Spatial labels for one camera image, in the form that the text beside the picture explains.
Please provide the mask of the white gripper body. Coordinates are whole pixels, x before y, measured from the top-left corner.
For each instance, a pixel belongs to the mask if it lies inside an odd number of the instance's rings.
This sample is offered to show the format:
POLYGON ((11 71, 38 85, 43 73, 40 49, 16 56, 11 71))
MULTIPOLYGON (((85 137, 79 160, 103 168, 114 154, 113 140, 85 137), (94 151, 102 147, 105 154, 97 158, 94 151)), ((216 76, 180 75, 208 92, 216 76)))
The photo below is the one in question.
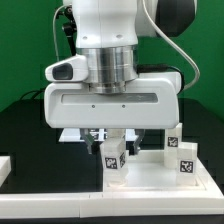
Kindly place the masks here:
POLYGON ((178 72, 141 73, 122 93, 93 91, 81 55, 50 65, 44 94, 45 118, 53 128, 167 129, 179 123, 178 72))

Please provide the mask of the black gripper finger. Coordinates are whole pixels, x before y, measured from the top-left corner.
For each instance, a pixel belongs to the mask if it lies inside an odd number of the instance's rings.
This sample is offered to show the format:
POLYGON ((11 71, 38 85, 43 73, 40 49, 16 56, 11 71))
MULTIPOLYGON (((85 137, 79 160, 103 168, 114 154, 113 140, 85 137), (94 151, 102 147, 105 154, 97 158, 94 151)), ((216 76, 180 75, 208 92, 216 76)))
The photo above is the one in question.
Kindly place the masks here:
POLYGON ((92 145, 94 143, 93 136, 90 134, 88 129, 81 129, 80 135, 87 145, 88 153, 91 154, 92 153, 92 145))
POLYGON ((141 150, 140 143, 142 142, 142 140, 144 138, 145 130, 144 129, 136 129, 135 135, 136 135, 136 139, 133 143, 133 148, 134 148, 134 154, 137 155, 139 153, 139 151, 141 150))

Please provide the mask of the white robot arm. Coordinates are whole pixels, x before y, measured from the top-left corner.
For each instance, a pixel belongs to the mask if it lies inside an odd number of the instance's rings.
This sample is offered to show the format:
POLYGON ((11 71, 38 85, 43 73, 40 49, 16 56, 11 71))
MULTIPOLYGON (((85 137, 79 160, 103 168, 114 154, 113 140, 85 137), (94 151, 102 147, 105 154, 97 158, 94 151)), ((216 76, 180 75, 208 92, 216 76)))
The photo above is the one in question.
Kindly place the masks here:
POLYGON ((140 36, 166 42, 193 22, 197 0, 71 0, 77 26, 77 53, 45 70, 47 123, 78 128, 88 145, 91 128, 147 129, 179 123, 177 94, 190 86, 175 73, 137 64, 140 36))

